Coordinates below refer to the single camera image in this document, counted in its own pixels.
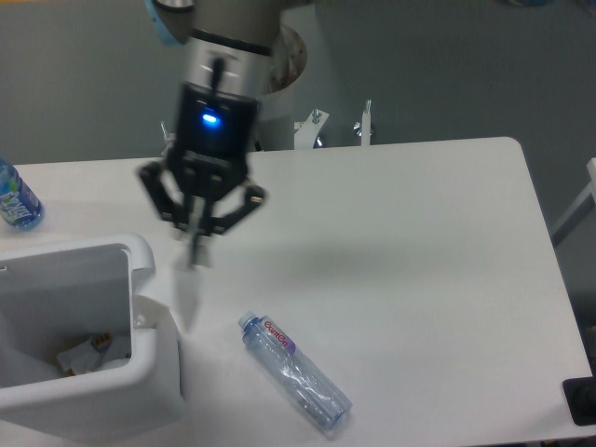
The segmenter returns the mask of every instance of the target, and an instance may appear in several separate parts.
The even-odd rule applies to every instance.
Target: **white rectangular bin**
[[[103,441],[182,417],[171,314],[155,304],[151,326],[133,324],[134,292],[154,273],[153,253],[136,235],[0,252],[0,419]],[[56,355],[105,332],[130,336],[129,363],[64,377]]]

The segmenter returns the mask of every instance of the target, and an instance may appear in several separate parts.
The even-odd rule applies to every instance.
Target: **metal bracket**
[[[371,145],[371,100],[366,101],[364,106],[364,112],[362,112],[362,139],[360,140],[360,146]]]
[[[312,149],[315,147],[318,133],[323,129],[327,118],[329,118],[327,112],[315,109],[304,124],[294,124],[295,129],[300,126],[294,133],[294,149]]]
[[[161,155],[166,156],[168,150],[174,145],[174,142],[176,141],[176,134],[168,132],[168,128],[166,128],[165,121],[161,122],[161,131],[164,134],[164,143],[166,144],[166,148],[163,150]]]
[[[596,191],[596,158],[589,161],[588,173],[590,182],[581,193],[571,202],[571,205],[565,210],[562,216],[552,226],[550,230],[550,240],[556,248],[563,242],[569,234],[583,221],[586,216],[594,209]]]

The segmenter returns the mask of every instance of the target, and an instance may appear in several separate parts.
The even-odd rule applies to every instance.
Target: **water bottle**
[[[30,230],[44,218],[44,207],[14,166],[0,158],[0,216],[19,230]]]
[[[270,317],[248,312],[238,321],[242,341],[288,391],[300,407],[326,432],[334,431],[352,402],[305,356]]]

